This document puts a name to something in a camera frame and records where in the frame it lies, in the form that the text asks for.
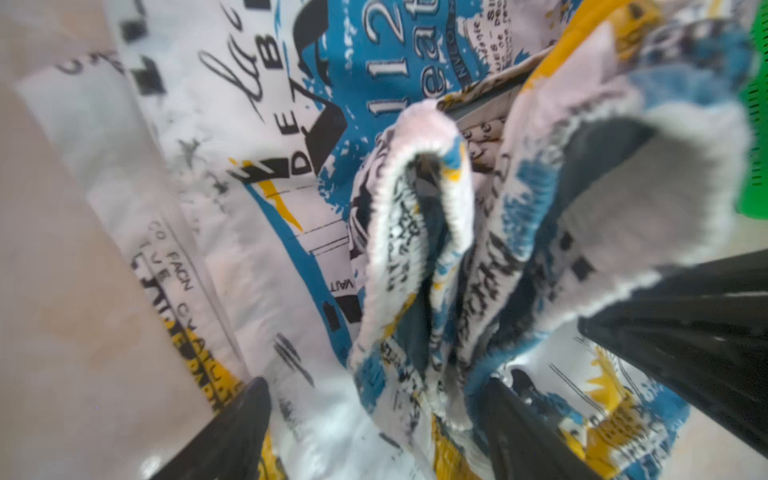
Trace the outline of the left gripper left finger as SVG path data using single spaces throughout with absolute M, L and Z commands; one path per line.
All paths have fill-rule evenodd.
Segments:
M 153 479 L 260 479 L 261 451 L 271 411 L 268 383 L 258 377 Z

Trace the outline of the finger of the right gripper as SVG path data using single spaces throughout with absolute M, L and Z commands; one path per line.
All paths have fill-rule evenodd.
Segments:
M 578 330 L 766 455 L 766 251 L 676 272 Z

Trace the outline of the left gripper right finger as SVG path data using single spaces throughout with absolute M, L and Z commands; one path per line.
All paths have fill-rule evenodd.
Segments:
M 588 480 L 599 477 L 496 378 L 481 391 L 480 419 L 497 479 Z

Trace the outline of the colourful printed white shirt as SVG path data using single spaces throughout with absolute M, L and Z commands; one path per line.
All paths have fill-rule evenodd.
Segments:
M 691 404 L 578 330 L 728 238 L 754 1 L 109 1 L 16 90 L 260 479 L 490 479 L 501 381 L 599 477 Z

